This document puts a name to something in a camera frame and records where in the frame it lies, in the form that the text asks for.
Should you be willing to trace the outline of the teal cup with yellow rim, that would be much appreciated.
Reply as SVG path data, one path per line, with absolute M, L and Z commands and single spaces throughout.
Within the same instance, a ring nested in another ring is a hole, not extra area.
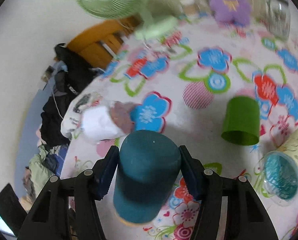
M 113 204 L 127 223 L 152 221 L 167 201 L 180 172 L 178 146 L 163 134 L 140 130 L 121 145 Z

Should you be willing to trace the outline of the clear cup with blue base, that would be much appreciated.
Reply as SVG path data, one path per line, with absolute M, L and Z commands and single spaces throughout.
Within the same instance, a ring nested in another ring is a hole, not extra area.
M 281 206 L 290 205 L 298 194 L 298 129 L 264 158 L 264 186 Z

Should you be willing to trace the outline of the green plastic cup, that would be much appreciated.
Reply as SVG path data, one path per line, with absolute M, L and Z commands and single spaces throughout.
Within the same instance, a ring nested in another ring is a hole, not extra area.
M 221 137 L 230 143 L 251 146 L 259 143 L 260 110 L 256 100 L 235 96 L 227 103 Z

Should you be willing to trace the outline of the white paper-wrapped cup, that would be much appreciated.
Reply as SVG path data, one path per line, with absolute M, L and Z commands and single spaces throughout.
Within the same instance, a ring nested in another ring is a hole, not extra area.
M 92 142 L 123 137 L 134 128 L 130 116 L 134 107 L 134 103 L 120 101 L 105 101 L 89 107 L 82 113 L 80 128 Z

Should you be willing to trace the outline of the floral tablecloth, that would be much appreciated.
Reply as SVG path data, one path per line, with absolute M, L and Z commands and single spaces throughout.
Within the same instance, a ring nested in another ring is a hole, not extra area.
M 135 104 L 136 129 L 159 132 L 224 177 L 246 177 L 263 202 L 279 239 L 298 230 L 298 194 L 278 205 L 264 186 L 263 161 L 298 129 L 298 39 L 276 40 L 262 24 L 219 25 L 202 16 L 182 20 L 170 35 L 144 45 L 127 40 L 103 75 L 81 94 Z M 226 105 L 248 96 L 260 108 L 259 143 L 238 146 L 221 138 Z M 93 167 L 122 138 L 92 142 L 78 128 L 61 178 Z

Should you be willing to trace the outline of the black jacket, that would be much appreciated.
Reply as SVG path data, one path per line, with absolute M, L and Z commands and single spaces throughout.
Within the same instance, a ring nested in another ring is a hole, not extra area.
M 92 67 L 82 56 L 69 50 L 64 43 L 54 47 L 56 61 L 61 66 L 52 73 L 54 84 L 51 96 L 41 113 L 41 138 L 50 148 L 69 144 L 61 134 L 61 122 L 70 105 L 96 77 L 104 73 L 101 68 Z

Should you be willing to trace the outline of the wooden chair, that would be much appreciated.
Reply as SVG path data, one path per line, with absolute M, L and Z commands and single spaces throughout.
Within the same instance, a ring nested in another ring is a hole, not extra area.
M 92 67 L 106 69 L 114 55 L 141 23 L 136 16 L 121 20 L 105 20 L 78 34 L 67 48 L 82 56 Z

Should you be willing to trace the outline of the glass mason jar mug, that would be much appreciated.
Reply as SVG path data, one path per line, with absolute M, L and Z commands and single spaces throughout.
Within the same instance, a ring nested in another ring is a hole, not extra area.
M 287 40 L 290 33 L 290 10 L 287 0 L 267 0 L 268 31 L 281 40 Z

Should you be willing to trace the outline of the green desk fan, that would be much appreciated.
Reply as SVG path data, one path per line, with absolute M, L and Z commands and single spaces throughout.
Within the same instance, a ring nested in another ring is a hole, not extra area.
M 178 20 L 172 15 L 154 18 L 148 9 L 148 0 L 76 0 L 87 13 L 101 19 L 125 18 L 138 14 L 142 25 L 137 27 L 134 35 L 138 40 L 147 41 L 158 38 L 172 31 Z

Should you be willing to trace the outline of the cotton swab container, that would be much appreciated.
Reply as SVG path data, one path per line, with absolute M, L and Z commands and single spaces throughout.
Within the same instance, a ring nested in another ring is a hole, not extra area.
M 180 0 L 182 10 L 186 16 L 197 15 L 199 8 L 195 0 Z

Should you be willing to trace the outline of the purple plush bunny toy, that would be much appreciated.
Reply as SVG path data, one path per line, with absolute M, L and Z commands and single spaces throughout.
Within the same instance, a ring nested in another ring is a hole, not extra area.
M 246 26 L 250 22 L 251 6 L 247 0 L 208 0 L 213 16 L 218 23 Z

